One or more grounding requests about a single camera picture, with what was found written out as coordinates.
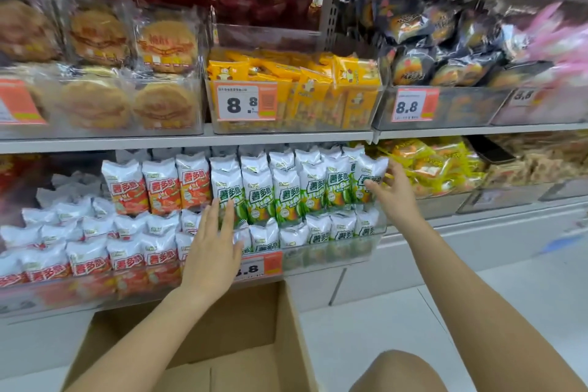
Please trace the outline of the pile of dark bun packets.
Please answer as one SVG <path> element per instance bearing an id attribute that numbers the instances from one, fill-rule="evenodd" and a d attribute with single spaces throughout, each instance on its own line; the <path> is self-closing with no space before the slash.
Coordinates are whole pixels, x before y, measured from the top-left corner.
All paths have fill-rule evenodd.
<path id="1" fill-rule="evenodd" d="M 343 0 L 337 32 L 377 51 L 392 86 L 480 87 L 508 58 L 481 0 Z"/>

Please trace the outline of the row of green label packets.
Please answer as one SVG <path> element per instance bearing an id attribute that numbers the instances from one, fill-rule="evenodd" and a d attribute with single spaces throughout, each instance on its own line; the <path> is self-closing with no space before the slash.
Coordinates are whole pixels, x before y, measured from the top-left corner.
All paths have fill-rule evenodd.
<path id="1" fill-rule="evenodd" d="M 243 252 L 283 251 L 285 269 L 369 257 L 385 233 L 376 202 L 354 204 L 364 143 L 224 146 L 210 151 L 208 191 L 232 199 Z"/>

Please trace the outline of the pile of orange label packets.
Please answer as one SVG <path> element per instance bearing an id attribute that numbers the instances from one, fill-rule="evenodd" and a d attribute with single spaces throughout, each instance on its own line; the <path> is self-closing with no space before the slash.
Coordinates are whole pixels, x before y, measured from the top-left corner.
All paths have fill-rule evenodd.
<path id="1" fill-rule="evenodd" d="M 20 156 L 0 171 L 0 290 L 78 277 L 80 295 L 121 296 L 176 283 L 212 199 L 207 153 L 124 151 L 101 174 L 52 174 L 17 186 Z"/>

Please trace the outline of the orange white price tag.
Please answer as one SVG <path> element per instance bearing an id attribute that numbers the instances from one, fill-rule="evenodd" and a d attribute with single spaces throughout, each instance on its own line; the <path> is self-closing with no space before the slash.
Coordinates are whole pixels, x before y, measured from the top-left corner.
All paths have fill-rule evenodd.
<path id="1" fill-rule="evenodd" d="M 0 78 L 0 126 L 46 126 L 25 82 Z"/>
<path id="2" fill-rule="evenodd" d="M 276 82 L 214 81 L 219 121 L 275 121 Z"/>
<path id="3" fill-rule="evenodd" d="M 283 251 L 272 250 L 251 253 L 242 257 L 234 282 L 259 278 L 273 278 L 283 275 Z"/>
<path id="4" fill-rule="evenodd" d="M 398 87 L 391 121 L 433 121 L 436 116 L 440 89 L 436 87 Z"/>

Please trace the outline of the clear plastic bin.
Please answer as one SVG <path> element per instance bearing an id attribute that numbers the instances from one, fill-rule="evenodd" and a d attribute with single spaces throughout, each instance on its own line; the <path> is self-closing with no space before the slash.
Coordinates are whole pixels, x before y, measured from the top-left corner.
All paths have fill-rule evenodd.
<path id="1" fill-rule="evenodd" d="M 46 126 L 0 126 L 0 138 L 199 135 L 202 78 L 65 63 L 0 67 L 26 83 Z"/>
<path id="2" fill-rule="evenodd" d="M 336 34 L 214 23 L 203 69 L 218 134 L 370 128 L 390 79 L 383 53 Z"/>
<path id="3" fill-rule="evenodd" d="M 510 89 L 490 89 L 487 87 L 436 87 L 440 89 L 440 96 L 433 121 L 392 122 L 391 116 L 397 88 L 387 88 L 382 97 L 372 122 L 373 127 L 377 130 L 487 126 L 511 93 Z"/>

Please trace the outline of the white green snack packet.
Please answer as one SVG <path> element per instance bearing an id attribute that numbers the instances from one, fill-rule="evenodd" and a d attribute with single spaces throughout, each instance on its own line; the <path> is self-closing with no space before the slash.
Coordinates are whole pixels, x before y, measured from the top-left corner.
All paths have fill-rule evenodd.
<path id="1" fill-rule="evenodd" d="M 371 180 L 381 183 L 387 173 L 389 159 L 386 156 L 371 158 L 360 155 L 352 171 L 351 189 L 354 204 L 368 204 L 374 202 L 372 192 L 366 187 L 365 181 Z"/>

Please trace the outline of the pile of yellow packets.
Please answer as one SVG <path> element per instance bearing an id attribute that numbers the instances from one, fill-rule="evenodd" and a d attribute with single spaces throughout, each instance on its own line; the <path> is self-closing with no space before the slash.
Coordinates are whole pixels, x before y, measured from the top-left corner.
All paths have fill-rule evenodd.
<path id="1" fill-rule="evenodd" d="M 212 128 L 217 134 L 368 130 L 387 82 L 378 60 L 357 54 L 215 47 L 205 68 Z M 214 81 L 276 82 L 276 120 L 219 121 Z"/>

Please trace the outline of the brown cardboard box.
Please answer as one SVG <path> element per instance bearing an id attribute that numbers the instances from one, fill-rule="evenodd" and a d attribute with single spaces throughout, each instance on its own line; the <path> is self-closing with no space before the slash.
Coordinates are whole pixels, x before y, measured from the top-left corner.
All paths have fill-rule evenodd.
<path id="1" fill-rule="evenodd" d="M 286 282 L 226 293 L 187 335 L 153 392 L 319 392 Z"/>

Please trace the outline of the person's left hand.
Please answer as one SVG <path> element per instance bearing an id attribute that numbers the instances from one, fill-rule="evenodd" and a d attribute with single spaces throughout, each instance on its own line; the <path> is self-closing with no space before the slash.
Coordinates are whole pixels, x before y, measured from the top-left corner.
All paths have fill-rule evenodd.
<path id="1" fill-rule="evenodd" d="M 224 226 L 224 238 L 208 249 L 208 207 L 201 218 L 202 241 L 196 254 L 185 260 L 180 291 L 182 298 L 199 310 L 207 310 L 231 287 L 238 270 L 232 269 L 234 202 L 230 199 L 219 224 Z"/>

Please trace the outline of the black flat device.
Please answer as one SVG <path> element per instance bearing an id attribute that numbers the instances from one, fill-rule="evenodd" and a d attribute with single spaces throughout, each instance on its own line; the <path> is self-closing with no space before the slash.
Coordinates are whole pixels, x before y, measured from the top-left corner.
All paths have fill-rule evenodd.
<path id="1" fill-rule="evenodd" d="M 467 135 L 465 139 L 476 154 L 487 164 L 508 164 L 517 159 L 516 156 L 485 135 Z"/>

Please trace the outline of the perforated white shelf upright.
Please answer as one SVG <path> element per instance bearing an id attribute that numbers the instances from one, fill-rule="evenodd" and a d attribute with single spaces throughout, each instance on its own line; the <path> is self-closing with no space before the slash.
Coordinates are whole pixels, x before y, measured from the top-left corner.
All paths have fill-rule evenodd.
<path id="1" fill-rule="evenodd" d="M 341 0 L 322 0 L 322 8 L 319 23 L 319 39 L 316 52 L 339 52 L 343 46 L 343 36 L 339 24 L 342 16 Z"/>

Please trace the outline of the person's left forearm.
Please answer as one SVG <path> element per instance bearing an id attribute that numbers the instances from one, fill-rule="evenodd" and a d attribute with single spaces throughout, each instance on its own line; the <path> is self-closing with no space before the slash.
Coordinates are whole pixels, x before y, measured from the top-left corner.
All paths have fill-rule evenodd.
<path id="1" fill-rule="evenodd" d="M 64 392 L 151 392 L 190 330 L 220 294 L 179 287 Z"/>

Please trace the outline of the pile of yellow orange bags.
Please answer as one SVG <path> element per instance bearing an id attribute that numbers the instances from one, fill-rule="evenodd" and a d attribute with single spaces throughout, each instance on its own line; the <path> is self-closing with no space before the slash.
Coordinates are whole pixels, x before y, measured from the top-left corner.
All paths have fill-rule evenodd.
<path id="1" fill-rule="evenodd" d="M 487 164 L 460 136 L 384 140 L 375 152 L 403 167 L 417 198 L 470 193 L 487 175 Z"/>

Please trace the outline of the pile of pink packets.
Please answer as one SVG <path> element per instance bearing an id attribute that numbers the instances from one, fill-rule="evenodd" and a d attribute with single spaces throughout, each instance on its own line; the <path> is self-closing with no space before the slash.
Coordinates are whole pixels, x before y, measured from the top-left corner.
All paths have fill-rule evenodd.
<path id="1" fill-rule="evenodd" d="M 588 87 L 588 22 L 570 24 L 561 2 L 535 15 L 500 21 L 506 63 L 489 80 L 497 89 Z"/>

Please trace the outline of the pile of beige biscuit packets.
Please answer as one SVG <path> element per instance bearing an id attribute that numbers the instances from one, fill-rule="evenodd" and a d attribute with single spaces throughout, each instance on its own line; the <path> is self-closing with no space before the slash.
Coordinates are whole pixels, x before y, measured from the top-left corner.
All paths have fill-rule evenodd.
<path id="1" fill-rule="evenodd" d="M 488 138 L 514 156 L 514 161 L 488 165 L 482 188 L 588 178 L 588 130 L 494 134 Z"/>

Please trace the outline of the pile of round cake packets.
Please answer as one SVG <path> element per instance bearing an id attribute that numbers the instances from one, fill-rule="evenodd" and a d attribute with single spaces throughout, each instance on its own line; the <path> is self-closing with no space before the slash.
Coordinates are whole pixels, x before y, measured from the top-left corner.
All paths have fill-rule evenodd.
<path id="1" fill-rule="evenodd" d="M 198 69 L 194 9 L 132 0 L 0 0 L 0 67 L 61 62 L 187 74 Z"/>

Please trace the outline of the person's knee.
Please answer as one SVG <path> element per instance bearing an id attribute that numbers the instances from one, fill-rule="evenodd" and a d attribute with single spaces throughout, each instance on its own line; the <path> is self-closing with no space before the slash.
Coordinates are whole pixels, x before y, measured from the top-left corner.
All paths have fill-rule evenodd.
<path id="1" fill-rule="evenodd" d="M 424 359 L 400 350 L 381 352 L 349 392 L 449 392 Z"/>

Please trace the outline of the white shelf base panel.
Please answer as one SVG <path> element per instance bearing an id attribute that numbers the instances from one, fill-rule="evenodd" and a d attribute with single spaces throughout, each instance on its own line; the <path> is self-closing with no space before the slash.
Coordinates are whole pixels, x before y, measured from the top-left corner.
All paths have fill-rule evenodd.
<path id="1" fill-rule="evenodd" d="M 588 211 L 567 232 L 588 231 Z M 384 237 L 366 262 L 358 262 L 345 267 L 320 269 L 297 274 L 287 278 L 298 310 L 301 312 L 317 310 L 327 306 L 338 306 L 363 299 L 417 287 L 427 283 L 428 271 L 425 269 L 425 255 L 432 257 L 430 265 L 444 262 L 453 253 L 460 262 L 451 266 L 467 266 L 470 271 L 483 271 L 503 265 L 531 259 L 550 243 L 539 248 L 499 247 L 482 248 L 469 245 L 453 248 L 435 230 L 439 237 L 433 238 L 432 247 L 408 243 L 400 234 Z"/>

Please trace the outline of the person's right hand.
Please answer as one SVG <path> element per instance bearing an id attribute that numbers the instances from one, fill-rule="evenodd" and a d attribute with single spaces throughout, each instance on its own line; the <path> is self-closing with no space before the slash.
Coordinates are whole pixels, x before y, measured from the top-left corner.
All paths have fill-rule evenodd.
<path id="1" fill-rule="evenodd" d="M 412 185 L 400 163 L 389 158 L 381 185 L 385 187 L 385 200 L 378 202 L 396 228 L 402 230 L 405 225 L 422 219 Z"/>

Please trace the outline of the person's right forearm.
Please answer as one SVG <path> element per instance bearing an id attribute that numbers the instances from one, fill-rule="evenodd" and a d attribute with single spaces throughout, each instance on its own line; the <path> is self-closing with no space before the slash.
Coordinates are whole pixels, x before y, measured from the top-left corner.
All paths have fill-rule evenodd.
<path id="1" fill-rule="evenodd" d="M 424 220 L 399 230 L 408 243 L 432 247 L 439 237 Z M 477 392 L 588 392 L 553 346 L 498 292 L 453 253 L 430 265 L 426 284 Z"/>

